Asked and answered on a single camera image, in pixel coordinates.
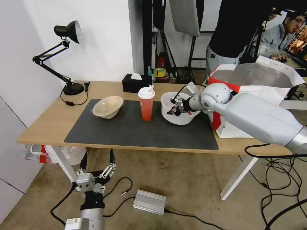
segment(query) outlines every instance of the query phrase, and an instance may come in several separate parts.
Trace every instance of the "tissue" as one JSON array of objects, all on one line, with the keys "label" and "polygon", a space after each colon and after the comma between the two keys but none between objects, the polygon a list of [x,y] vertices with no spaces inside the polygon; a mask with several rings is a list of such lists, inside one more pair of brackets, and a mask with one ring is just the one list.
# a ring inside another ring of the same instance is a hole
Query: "tissue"
[{"label": "tissue", "polygon": [[141,75],[139,75],[138,73],[134,73],[134,72],[131,75],[131,79],[142,80]]}]

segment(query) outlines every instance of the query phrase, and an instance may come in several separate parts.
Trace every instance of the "grey pants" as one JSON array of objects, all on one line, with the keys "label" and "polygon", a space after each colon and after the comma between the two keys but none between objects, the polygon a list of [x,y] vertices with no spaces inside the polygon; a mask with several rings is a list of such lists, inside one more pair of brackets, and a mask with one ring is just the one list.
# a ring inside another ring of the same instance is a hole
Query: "grey pants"
[{"label": "grey pants", "polygon": [[206,78],[209,77],[210,73],[213,72],[218,65],[221,64],[238,64],[239,63],[239,57],[232,58],[232,57],[223,57],[219,56],[215,52],[213,52],[208,45],[206,50]]}]

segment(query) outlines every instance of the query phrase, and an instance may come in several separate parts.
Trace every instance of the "white bowl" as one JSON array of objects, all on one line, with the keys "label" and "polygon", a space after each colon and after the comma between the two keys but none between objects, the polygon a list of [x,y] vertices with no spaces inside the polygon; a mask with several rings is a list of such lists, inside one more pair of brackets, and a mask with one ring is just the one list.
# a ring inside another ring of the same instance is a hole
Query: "white bowl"
[{"label": "white bowl", "polygon": [[124,99],[120,96],[109,96],[96,103],[92,112],[96,117],[110,119],[118,114],[124,104]]},{"label": "white bowl", "polygon": [[[173,103],[170,102],[170,98],[174,97],[177,94],[177,92],[168,92],[162,95],[161,97],[161,113],[162,116],[168,120],[169,122],[176,124],[176,125],[186,125],[189,124],[193,118],[200,113],[200,111],[191,112],[191,115],[188,113],[182,113],[179,117],[175,115],[169,115],[167,114],[168,111],[170,111],[173,107]],[[184,93],[179,93],[177,98],[184,98],[185,100],[188,99],[190,96]]]}]

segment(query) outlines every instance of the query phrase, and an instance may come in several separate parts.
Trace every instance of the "black tissue box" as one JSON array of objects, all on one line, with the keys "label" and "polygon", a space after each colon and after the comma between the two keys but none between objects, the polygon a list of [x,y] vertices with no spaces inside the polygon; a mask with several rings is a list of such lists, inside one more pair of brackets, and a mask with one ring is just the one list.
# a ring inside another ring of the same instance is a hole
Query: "black tissue box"
[{"label": "black tissue box", "polygon": [[131,74],[127,74],[122,80],[122,89],[128,93],[138,93],[143,87],[151,85],[151,77],[141,75],[142,80],[131,79]]}]

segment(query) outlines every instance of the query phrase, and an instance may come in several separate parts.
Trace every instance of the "concrete floor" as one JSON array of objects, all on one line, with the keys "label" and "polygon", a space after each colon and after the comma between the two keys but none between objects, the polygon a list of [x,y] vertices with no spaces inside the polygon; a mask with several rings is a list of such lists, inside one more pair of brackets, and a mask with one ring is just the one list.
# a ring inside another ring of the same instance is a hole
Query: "concrete floor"
[{"label": "concrete floor", "polygon": [[[307,124],[306,112],[295,112],[295,115],[302,124]],[[123,176],[133,180],[133,188],[121,197],[120,194],[130,185],[127,180],[121,181],[115,191],[105,199],[106,214],[112,213],[125,198],[135,196],[137,189],[140,188],[165,195],[166,206],[173,211],[196,215],[225,230],[265,228],[260,212],[260,201],[269,193],[250,174],[246,175],[226,201],[220,199],[219,193],[240,165],[238,156],[119,149],[115,149],[114,154],[118,168],[112,180],[106,185],[106,192],[110,191]],[[108,164],[108,157],[109,149],[89,149],[87,171],[104,169]],[[295,169],[303,179],[301,199],[306,198],[307,194],[306,166],[307,164],[300,160],[295,162]],[[266,161],[260,159],[252,171],[260,181],[264,182],[266,168]],[[270,171],[271,187],[281,187],[287,182],[286,175]],[[66,195],[70,187],[69,180],[59,165],[45,164],[25,195],[0,225],[0,230],[64,229],[52,218],[50,209]],[[296,191],[297,186],[292,183],[283,193],[293,194]],[[83,200],[81,193],[73,192],[56,209],[55,214],[63,220],[79,217]],[[293,197],[274,197],[272,204],[265,210],[267,219],[270,220],[279,211],[295,202]],[[271,229],[303,230],[306,227],[307,220],[297,208],[276,221]],[[133,208],[133,200],[129,200],[113,217],[106,219],[105,229],[216,228],[204,225],[193,218],[173,214],[158,216],[136,210]]]}]

